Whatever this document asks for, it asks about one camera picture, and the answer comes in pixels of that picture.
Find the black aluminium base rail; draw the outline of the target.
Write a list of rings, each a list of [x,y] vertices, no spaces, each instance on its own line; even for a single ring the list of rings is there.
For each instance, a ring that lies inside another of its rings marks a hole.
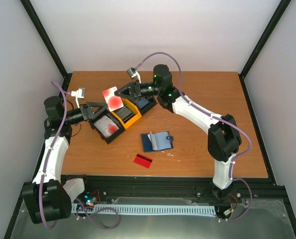
[[[64,184],[72,179],[82,179],[85,192],[99,194],[103,202],[118,197],[184,198],[207,203],[222,203],[232,196],[238,200],[288,197],[285,187],[274,184],[270,178],[238,180],[220,190],[211,178],[63,175],[51,186],[60,193]]]

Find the right black frame post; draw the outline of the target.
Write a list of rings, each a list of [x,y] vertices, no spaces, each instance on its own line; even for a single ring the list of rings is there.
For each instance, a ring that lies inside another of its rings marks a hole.
[[[267,41],[269,40],[270,36],[272,35],[273,31],[275,30],[290,3],[291,0],[281,0],[279,2],[267,26],[261,34],[257,44],[255,45],[252,53],[250,54],[245,66],[239,74],[242,80],[244,80],[250,72],[252,66],[254,65],[255,61],[257,60],[258,56],[260,55],[261,51],[263,50],[264,46],[266,45]]]

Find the red black-stripe credit card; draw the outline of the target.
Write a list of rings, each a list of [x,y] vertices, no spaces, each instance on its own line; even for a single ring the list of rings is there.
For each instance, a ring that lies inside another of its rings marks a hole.
[[[134,163],[149,169],[152,164],[152,159],[138,153],[134,159]]]

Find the blue leather card holder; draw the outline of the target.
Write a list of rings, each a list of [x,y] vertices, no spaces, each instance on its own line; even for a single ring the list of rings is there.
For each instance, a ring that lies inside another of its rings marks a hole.
[[[143,133],[141,140],[144,152],[158,152],[173,149],[173,136],[169,131]]]

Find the white red card stack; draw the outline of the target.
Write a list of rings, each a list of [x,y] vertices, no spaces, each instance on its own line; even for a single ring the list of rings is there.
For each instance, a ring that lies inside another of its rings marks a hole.
[[[119,126],[108,116],[103,116],[101,119],[94,122],[94,126],[99,130],[104,138],[111,137],[116,131],[119,130]]]

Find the right black bin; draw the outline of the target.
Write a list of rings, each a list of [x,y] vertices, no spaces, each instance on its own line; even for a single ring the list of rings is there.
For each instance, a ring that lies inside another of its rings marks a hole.
[[[142,116],[156,105],[156,100],[154,97],[143,97],[141,99],[134,100],[133,102],[139,109]]]

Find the left black bin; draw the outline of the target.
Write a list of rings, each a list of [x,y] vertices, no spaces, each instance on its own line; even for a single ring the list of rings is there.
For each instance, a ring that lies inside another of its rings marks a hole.
[[[103,112],[97,118],[91,120],[89,124],[107,144],[113,142],[125,131],[121,122],[110,112]]]

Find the black bin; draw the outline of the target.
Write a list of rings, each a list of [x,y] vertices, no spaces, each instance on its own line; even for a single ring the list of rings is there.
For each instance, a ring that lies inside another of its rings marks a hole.
[[[125,131],[121,122],[110,112],[103,112],[97,118],[91,120],[89,124],[107,144],[113,142]]]
[[[134,100],[133,102],[139,109],[142,116],[156,105],[156,100],[154,97],[143,97],[141,99]]]

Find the dark card stack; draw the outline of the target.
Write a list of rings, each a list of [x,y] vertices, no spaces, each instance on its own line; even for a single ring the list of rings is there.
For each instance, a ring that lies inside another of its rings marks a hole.
[[[120,110],[116,112],[116,115],[123,121],[127,122],[134,116],[134,113],[127,107],[123,106]]]

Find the blue card stack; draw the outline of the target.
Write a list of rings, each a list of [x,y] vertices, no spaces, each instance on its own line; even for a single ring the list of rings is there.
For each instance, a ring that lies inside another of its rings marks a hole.
[[[140,100],[136,100],[134,101],[135,104],[138,106],[139,109],[143,109],[145,108],[147,105],[150,104],[150,101],[148,100],[148,98],[141,98]]]

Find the left black frame post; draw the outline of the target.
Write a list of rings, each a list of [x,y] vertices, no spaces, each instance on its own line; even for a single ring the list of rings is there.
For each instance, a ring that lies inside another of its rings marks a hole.
[[[45,30],[37,12],[35,11],[33,4],[30,0],[20,0],[24,10],[26,11],[28,17],[30,18],[32,24],[34,25],[38,35],[40,36],[42,42],[44,43],[46,49],[48,50],[53,62],[55,63],[58,71],[65,81],[70,82],[72,73],[68,73],[55,49],[51,39],[49,38],[47,31]]]

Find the black frame post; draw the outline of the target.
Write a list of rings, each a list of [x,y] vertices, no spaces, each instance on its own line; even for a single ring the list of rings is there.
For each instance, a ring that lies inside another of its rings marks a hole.
[[[30,0],[20,0],[24,10],[26,11],[28,17],[30,18],[32,24],[34,25],[38,35],[40,36],[42,42],[44,43],[46,49],[48,50],[53,62],[55,63],[58,71],[65,81],[70,82],[72,73],[68,73],[55,49],[51,39],[49,38],[47,31],[45,30],[37,12],[35,11],[33,4]]]
[[[252,53],[250,54],[245,66],[239,74],[242,80],[244,80],[250,72],[252,66],[254,65],[255,61],[257,60],[258,56],[260,55],[261,51],[263,50],[264,46],[266,45],[267,41],[269,40],[270,36],[272,35],[273,31],[275,30],[290,3],[291,0],[281,0],[279,2],[267,26],[261,34],[257,44],[255,45]]]

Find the yellow middle bin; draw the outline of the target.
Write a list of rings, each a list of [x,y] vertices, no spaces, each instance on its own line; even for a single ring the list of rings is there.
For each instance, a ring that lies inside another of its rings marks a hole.
[[[112,111],[112,114],[119,120],[124,129],[128,129],[142,117],[142,114],[137,105],[130,100],[122,98],[122,102],[124,106]]]

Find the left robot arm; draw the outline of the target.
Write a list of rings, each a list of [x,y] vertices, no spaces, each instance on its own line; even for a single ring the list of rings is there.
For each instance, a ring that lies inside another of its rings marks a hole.
[[[86,102],[67,110],[67,101],[52,96],[44,101],[45,121],[44,153],[40,168],[32,182],[22,189],[22,197],[34,224],[66,219],[71,214],[72,203],[78,197],[88,200],[92,187],[77,177],[61,184],[60,176],[65,154],[72,137],[72,125],[90,122],[103,113],[106,103]]]

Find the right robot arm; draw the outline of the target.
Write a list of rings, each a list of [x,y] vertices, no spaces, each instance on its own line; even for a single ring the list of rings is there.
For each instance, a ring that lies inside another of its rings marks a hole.
[[[164,109],[201,128],[208,136],[207,149],[214,159],[212,195],[217,201],[227,197],[232,188],[234,158],[242,142],[235,119],[231,115],[217,115],[192,101],[173,85],[167,65],[154,66],[152,82],[148,83],[140,81],[135,68],[127,72],[133,81],[117,89],[115,96],[129,100],[157,97]]]

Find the white red credit card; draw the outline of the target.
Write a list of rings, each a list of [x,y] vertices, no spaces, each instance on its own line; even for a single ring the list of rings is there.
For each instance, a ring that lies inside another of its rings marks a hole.
[[[104,99],[107,103],[108,109],[111,112],[118,110],[124,106],[122,99],[115,95],[116,90],[117,87],[111,87],[102,92]]]

